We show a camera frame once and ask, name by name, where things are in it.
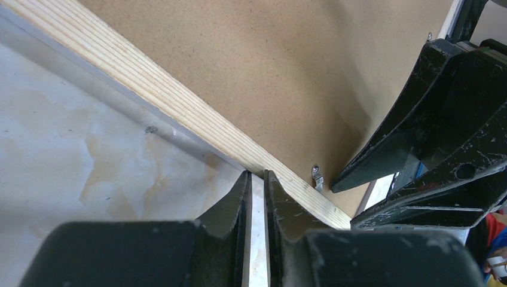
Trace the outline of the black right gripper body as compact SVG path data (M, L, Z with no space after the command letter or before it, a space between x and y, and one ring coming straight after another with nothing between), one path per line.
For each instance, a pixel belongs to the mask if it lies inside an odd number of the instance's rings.
M441 164L462 146L500 108L506 105L506 45L493 38L465 54L438 113L430 137L433 164Z

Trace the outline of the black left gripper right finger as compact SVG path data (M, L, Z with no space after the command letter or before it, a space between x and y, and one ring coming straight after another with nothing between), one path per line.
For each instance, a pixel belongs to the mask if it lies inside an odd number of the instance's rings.
M442 231L336 230L264 172L270 286L484 286L468 250Z

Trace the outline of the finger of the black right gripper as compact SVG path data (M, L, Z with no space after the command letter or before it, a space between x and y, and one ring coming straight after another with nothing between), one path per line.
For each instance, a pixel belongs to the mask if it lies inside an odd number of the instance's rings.
M425 43L392 108L361 151L332 181L340 193L402 170L418 157L436 123L465 50L444 39Z
M350 221L383 227L466 229L506 198L506 105L441 164Z

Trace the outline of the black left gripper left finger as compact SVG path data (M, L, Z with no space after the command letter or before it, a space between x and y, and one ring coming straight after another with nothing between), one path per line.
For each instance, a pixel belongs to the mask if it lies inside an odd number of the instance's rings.
M44 240L22 286L243 286L252 175L190 221L67 222Z

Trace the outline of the brown cardboard backing board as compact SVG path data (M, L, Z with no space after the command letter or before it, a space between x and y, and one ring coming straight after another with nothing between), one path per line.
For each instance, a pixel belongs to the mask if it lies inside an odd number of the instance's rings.
M335 179L450 1L84 1L306 182Z

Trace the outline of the white wooden picture frame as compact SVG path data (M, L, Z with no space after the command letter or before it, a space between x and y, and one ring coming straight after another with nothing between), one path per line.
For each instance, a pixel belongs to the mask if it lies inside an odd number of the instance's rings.
M365 193L317 193L84 1L1 2L2 238L194 219L244 169L339 229Z

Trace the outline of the person hand in background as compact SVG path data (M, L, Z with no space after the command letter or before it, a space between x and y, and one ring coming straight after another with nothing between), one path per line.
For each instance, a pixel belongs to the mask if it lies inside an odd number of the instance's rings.
M486 259L484 273L487 273L497 281L506 284L506 247L492 252Z

